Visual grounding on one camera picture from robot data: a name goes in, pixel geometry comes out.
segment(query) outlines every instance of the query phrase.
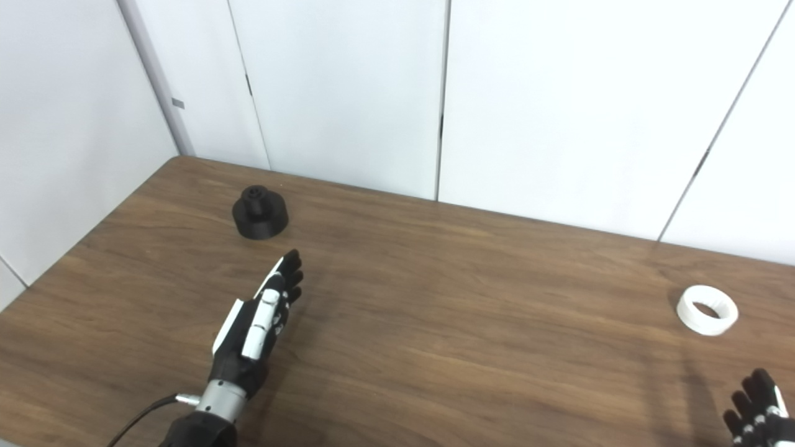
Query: black 3d-printed object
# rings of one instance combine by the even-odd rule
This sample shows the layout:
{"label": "black 3d-printed object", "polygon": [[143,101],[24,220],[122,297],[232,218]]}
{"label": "black 3d-printed object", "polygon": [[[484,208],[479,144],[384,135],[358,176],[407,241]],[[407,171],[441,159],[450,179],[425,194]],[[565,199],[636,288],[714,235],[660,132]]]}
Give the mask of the black 3d-printed object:
{"label": "black 3d-printed object", "polygon": [[268,239],[287,227],[287,205],[277,193],[261,185],[243,189],[232,206],[232,217],[240,235],[248,239]]}

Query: white plastic ring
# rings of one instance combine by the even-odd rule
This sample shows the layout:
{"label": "white plastic ring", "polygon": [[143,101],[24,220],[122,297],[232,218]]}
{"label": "white plastic ring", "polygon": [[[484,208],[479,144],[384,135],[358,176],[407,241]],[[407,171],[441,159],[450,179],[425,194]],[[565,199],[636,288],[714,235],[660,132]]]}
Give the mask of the white plastic ring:
{"label": "white plastic ring", "polygon": [[[701,312],[696,303],[714,310],[718,317]],[[710,286],[688,287],[679,299],[677,314],[684,325],[705,336],[718,336],[726,332],[739,317],[735,302],[725,293]]]}

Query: black knob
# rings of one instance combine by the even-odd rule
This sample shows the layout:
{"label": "black knob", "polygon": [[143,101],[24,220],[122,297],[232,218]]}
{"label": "black knob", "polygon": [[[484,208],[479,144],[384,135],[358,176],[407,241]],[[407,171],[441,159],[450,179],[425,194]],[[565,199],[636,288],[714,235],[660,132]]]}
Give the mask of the black knob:
{"label": "black knob", "polygon": [[287,227],[287,205],[277,193],[261,185],[243,189],[232,206],[232,217],[243,237],[268,239]]}

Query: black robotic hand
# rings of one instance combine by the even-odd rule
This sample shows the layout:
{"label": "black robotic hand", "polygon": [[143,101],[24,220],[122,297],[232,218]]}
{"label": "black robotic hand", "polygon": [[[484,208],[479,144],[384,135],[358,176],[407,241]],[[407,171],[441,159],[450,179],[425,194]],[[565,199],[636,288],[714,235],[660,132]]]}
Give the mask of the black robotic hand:
{"label": "black robotic hand", "polygon": [[756,369],[743,380],[743,391],[731,395],[737,412],[723,420],[742,447],[795,447],[795,419],[789,417],[781,391],[767,371]]}
{"label": "black robotic hand", "polygon": [[298,250],[284,255],[249,301],[237,300],[213,344],[210,381],[241,387],[251,399],[265,383],[267,360],[287,324],[304,279]]}
{"label": "black robotic hand", "polygon": [[196,396],[192,413],[172,423],[161,447],[237,445],[235,422],[265,383],[268,357],[287,323],[291,304],[301,295],[298,283],[303,278],[301,257],[292,250],[279,259],[253,299],[235,302],[215,338],[204,394]]}

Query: wood grain tabletop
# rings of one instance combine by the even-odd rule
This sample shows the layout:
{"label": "wood grain tabletop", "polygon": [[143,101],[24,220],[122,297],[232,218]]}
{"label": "wood grain tabletop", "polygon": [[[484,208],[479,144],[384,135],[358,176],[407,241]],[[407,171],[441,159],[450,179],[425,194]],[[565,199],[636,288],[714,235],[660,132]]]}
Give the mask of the wood grain tabletop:
{"label": "wood grain tabletop", "polygon": [[[264,241],[231,219],[257,184],[290,215]],[[795,398],[793,267],[178,157],[0,313],[0,438],[105,445],[199,394],[232,302],[292,248],[304,294],[242,446],[718,446],[753,368]],[[722,336],[675,314],[700,283],[738,304]]]}

